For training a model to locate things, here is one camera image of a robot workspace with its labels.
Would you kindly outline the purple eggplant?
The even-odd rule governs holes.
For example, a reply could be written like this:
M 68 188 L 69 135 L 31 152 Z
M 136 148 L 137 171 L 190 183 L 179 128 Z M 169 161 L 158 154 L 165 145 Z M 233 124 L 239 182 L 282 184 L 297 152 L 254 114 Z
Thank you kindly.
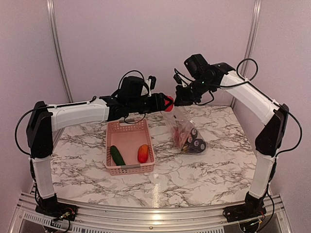
M 196 128 L 192 128 L 182 147 L 182 152 L 187 154 L 200 154 L 206 150 L 207 144 L 204 139 L 199 137 Z

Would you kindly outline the orange yellow fruit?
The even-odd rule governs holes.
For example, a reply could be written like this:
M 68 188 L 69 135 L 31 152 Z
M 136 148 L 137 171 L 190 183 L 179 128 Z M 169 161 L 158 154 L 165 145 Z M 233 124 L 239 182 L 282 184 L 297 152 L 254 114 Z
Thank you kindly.
M 146 163 L 149 157 L 149 147 L 144 144 L 141 145 L 138 149 L 138 161 L 142 163 Z

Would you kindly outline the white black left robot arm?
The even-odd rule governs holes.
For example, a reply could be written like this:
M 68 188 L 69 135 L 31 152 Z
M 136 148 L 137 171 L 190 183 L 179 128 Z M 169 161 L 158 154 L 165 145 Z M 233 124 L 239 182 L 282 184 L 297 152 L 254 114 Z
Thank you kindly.
M 53 153 L 53 133 L 90 122 L 110 122 L 127 118 L 130 113 L 149 114 L 167 110 L 173 100 L 163 93 L 152 93 L 156 78 L 124 75 L 117 90 L 110 96 L 93 97 L 92 100 L 50 104 L 35 104 L 26 128 L 35 182 L 42 207 L 51 216 L 61 212 L 61 204 L 55 201 L 50 158 Z

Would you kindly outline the clear zip top bag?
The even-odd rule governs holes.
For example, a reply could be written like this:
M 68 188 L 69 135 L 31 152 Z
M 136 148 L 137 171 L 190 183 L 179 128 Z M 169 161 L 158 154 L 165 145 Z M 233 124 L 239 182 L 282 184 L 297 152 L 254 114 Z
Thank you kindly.
M 170 112 L 161 112 L 174 145 L 184 154 L 202 154 L 207 143 L 199 133 L 185 107 L 173 107 Z

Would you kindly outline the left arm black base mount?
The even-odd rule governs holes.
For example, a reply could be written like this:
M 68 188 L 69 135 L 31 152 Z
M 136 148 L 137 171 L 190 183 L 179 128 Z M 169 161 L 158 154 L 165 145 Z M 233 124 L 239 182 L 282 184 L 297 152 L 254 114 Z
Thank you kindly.
M 78 207 L 76 205 L 58 202 L 55 206 L 48 206 L 46 208 L 42 208 L 37 205 L 35 211 L 46 216 L 51 216 L 55 221 L 64 219 L 74 221 L 77 215 Z

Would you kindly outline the red bumpy fruit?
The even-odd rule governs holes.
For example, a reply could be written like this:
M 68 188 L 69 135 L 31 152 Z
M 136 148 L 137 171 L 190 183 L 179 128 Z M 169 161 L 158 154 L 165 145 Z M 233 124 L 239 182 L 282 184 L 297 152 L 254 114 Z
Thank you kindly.
M 174 99 L 171 96 L 166 96 L 164 98 L 165 101 L 165 112 L 170 112 L 174 107 Z

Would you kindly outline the red lychee bunch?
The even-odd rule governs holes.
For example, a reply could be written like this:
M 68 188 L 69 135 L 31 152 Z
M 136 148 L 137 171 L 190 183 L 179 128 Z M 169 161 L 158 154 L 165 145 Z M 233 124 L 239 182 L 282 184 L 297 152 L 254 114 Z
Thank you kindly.
M 178 148 L 183 147 L 190 134 L 191 129 L 192 124 L 190 122 L 177 123 L 177 125 L 173 127 L 173 138 Z

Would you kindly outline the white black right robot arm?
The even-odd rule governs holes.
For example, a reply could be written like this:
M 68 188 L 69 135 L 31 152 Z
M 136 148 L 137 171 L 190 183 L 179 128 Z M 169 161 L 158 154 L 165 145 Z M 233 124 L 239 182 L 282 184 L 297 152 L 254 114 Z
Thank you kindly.
M 209 64 L 201 54 L 194 54 L 184 61 L 184 65 L 193 79 L 186 85 L 177 80 L 175 106 L 200 103 L 203 94 L 221 88 L 251 110 L 264 125 L 255 140 L 257 163 L 247 194 L 251 199 L 241 206 L 241 214 L 252 217 L 260 208 L 257 200 L 265 196 L 273 176 L 276 154 L 286 128 L 288 107 L 265 95 L 242 77 L 237 68 L 227 63 Z

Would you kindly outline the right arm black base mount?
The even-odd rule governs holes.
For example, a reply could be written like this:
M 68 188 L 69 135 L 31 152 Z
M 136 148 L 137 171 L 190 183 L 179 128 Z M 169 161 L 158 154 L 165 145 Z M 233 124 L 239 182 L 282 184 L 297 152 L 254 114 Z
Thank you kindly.
M 258 208 L 247 207 L 246 204 L 239 204 L 228 206 L 223 209 L 223 216 L 227 222 L 241 221 L 258 216 L 264 216 L 266 214 L 265 205 L 260 205 Z

